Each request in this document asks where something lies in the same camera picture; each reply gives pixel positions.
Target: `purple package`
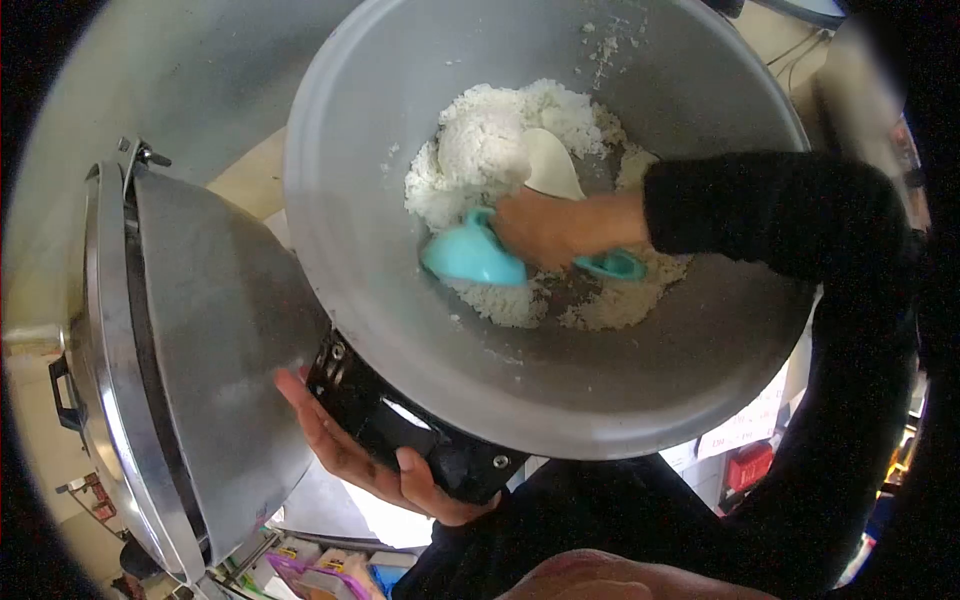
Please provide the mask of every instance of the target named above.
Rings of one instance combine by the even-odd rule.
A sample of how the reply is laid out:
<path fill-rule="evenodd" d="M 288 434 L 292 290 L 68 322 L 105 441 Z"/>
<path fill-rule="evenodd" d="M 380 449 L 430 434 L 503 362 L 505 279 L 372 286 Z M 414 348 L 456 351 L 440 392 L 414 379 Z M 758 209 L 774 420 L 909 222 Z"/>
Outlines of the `purple package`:
<path fill-rule="evenodd" d="M 349 575 L 343 573 L 338 573 L 337 571 L 330 568 L 322 568 L 319 566 L 312 566 L 310 564 L 304 564 L 298 561 L 297 559 L 291 559 L 290 557 L 283 556 L 282 554 L 275 554 L 273 552 L 268 552 L 266 555 L 267 562 L 270 563 L 270 566 L 274 568 L 276 574 L 280 576 L 280 579 L 283 580 L 283 583 L 290 588 L 299 598 L 303 598 L 303 594 L 300 593 L 299 586 L 297 582 L 300 580 L 300 577 L 303 576 L 303 573 L 306 571 L 317 571 L 318 573 L 324 573 L 326 575 L 333 575 L 337 579 L 344 582 L 347 585 L 347 588 L 353 595 L 357 597 L 357 600 L 371 600 L 370 595 L 367 591 L 360 585 L 360 582 L 353 579 Z"/>

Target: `rice cooker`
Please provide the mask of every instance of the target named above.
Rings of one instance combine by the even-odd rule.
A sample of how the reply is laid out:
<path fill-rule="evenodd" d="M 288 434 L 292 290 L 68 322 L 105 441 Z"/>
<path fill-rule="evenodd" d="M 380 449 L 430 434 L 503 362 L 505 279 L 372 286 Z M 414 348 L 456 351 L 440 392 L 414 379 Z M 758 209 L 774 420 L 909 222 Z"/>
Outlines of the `rice cooker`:
<path fill-rule="evenodd" d="M 602 82 L 586 22 L 637 40 Z M 477 83 L 539 78 L 591 92 L 659 156 L 808 148 L 762 62 L 696 0 L 368 0 L 313 59 L 290 114 L 296 257 L 163 175 L 169 160 L 142 140 L 90 169 L 51 381 L 60 422 L 165 570 L 199 581 L 314 460 L 277 368 L 309 366 L 309 389 L 374 457 L 396 467 L 410 445 L 470 502 L 530 454 L 612 460 L 692 439 L 780 369 L 812 289 L 762 265 L 699 256 L 646 320 L 601 332 L 496 327 L 419 269 L 426 231 L 402 180 L 438 113 Z"/>

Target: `red box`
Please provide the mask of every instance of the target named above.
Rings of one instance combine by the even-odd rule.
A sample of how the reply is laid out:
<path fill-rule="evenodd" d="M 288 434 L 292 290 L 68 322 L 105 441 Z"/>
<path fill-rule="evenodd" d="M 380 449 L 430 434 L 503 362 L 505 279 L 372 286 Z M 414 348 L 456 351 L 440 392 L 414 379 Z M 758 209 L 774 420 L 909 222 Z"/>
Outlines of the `red box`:
<path fill-rule="evenodd" d="M 727 465 L 727 485 L 739 492 L 759 480 L 770 470 L 774 449 L 766 442 L 748 445 L 731 458 Z"/>

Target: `electrical cord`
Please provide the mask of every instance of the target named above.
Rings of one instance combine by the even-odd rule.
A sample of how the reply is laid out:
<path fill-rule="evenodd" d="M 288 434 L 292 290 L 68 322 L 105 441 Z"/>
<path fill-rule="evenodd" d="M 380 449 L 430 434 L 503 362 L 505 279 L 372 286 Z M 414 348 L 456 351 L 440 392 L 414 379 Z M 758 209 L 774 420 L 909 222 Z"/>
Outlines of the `electrical cord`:
<path fill-rule="evenodd" d="M 812 32 L 810 32 L 810 35 L 809 35 L 809 36 L 801 39 L 800 41 L 798 41 L 798 42 L 795 43 L 794 45 L 790 46 L 790 48 L 788 48 L 787 50 L 784 50 L 783 52 L 781 52 L 775 59 L 767 61 L 767 66 L 770 66 L 771 64 L 773 64 L 774 62 L 777 62 L 778 60 L 782 59 L 783 57 L 785 57 L 786 55 L 790 54 L 791 52 L 793 52 L 793 51 L 796 50 L 797 48 L 800 48 L 801 46 L 803 46 L 804 44 L 806 44 L 808 41 L 810 41 L 814 36 L 816 36 L 817 34 L 819 34 L 821 31 L 822 31 L 822 30 L 819 30 L 819 29 L 813 30 Z"/>
<path fill-rule="evenodd" d="M 790 63 L 790 70 L 787 72 L 787 76 L 786 76 L 786 89 L 788 92 L 793 91 L 793 70 L 797 68 L 797 64 L 801 60 L 803 60 L 804 57 L 806 57 L 806 55 L 816 50 L 820 44 L 827 41 L 828 38 L 829 38 L 829 33 L 826 30 L 821 30 L 820 37 L 817 39 L 817 41 L 813 42 L 813 45 L 811 45 L 809 48 L 804 50 L 802 54 L 800 54 L 798 57 L 796 57 L 793 60 L 792 63 Z M 780 72 L 777 74 L 778 78 L 780 77 L 780 73 L 783 72 L 783 69 L 781 69 Z"/>

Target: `left hand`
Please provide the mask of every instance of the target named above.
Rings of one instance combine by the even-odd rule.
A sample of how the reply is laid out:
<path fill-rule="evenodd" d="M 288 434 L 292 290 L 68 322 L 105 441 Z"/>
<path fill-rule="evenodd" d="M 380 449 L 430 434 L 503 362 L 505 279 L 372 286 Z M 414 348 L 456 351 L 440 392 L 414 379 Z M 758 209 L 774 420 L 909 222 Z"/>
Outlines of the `left hand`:
<path fill-rule="evenodd" d="M 448 496 L 433 481 L 430 466 L 409 447 L 396 450 L 400 473 L 371 458 L 307 391 L 303 378 L 285 369 L 274 374 L 274 383 L 287 398 L 303 429 L 307 443 L 332 475 L 372 493 L 400 508 L 435 517 L 448 527 L 458 527 L 489 513 L 500 503 L 500 492 L 483 506 L 467 504 Z"/>

